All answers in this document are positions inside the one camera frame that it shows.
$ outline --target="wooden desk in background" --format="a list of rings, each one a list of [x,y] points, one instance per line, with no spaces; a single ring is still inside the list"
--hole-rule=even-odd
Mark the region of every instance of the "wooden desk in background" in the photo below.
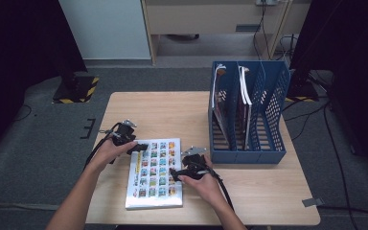
[[[125,119],[138,127],[137,139],[181,139],[181,149],[209,149],[209,92],[118,92],[110,97],[101,129]],[[312,198],[286,124],[281,120],[287,153],[278,165],[215,165],[231,196],[235,211],[246,225],[316,225]],[[98,134],[97,143],[104,137]],[[183,207],[127,211],[130,156],[118,158],[102,172],[88,211],[87,223],[220,225],[210,206],[189,186],[183,186]]]

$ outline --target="file organizer compartment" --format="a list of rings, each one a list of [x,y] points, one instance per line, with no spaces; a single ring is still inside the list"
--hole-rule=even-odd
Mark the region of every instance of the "file organizer compartment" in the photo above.
[[[208,109],[212,161],[218,164],[278,164],[286,154],[279,130],[281,111],[290,81],[286,64],[280,60],[214,61],[214,74],[215,67],[219,64],[227,68],[230,66],[231,71],[226,71],[226,75],[220,76],[221,79],[217,82],[213,76],[211,85],[215,83],[217,89],[231,92],[231,100],[226,101],[219,109],[225,111],[222,113],[224,114],[222,119],[235,129],[235,134],[229,136],[229,142],[232,144],[222,138],[223,134],[211,107],[214,92],[212,87]],[[232,71],[234,66],[235,69],[244,66],[251,74],[246,78],[246,84],[253,113],[250,116],[250,129],[247,133],[250,142],[245,149],[242,148],[243,136],[237,114],[241,86],[236,81],[239,82],[240,73]]]

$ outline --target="person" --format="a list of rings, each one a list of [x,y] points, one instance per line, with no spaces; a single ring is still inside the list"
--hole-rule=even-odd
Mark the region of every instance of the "person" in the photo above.
[[[46,230],[83,229],[89,204],[94,194],[100,173],[109,162],[132,149],[136,144],[136,142],[129,142],[117,147],[113,144],[111,138],[104,141],[94,157],[85,167],[69,195],[53,214],[46,226]],[[207,165],[212,167],[211,160],[208,157],[205,157],[205,160]],[[213,176],[205,174],[199,180],[194,180],[185,175],[180,175],[179,178],[184,184],[193,187],[201,198],[211,205],[223,229],[246,229],[226,202],[226,199],[220,191],[219,184]]]

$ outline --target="wall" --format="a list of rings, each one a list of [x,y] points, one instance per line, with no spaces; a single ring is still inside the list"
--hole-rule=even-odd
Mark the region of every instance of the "wall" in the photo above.
[[[84,59],[150,59],[140,0],[59,0]]]

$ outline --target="forearm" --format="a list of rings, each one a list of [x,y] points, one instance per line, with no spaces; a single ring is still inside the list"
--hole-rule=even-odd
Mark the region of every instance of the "forearm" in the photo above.
[[[215,203],[213,206],[215,213],[217,214],[223,229],[225,230],[238,230],[246,229],[241,220],[225,201]]]
[[[101,171],[88,167],[61,203],[46,229],[83,229],[89,204]]]

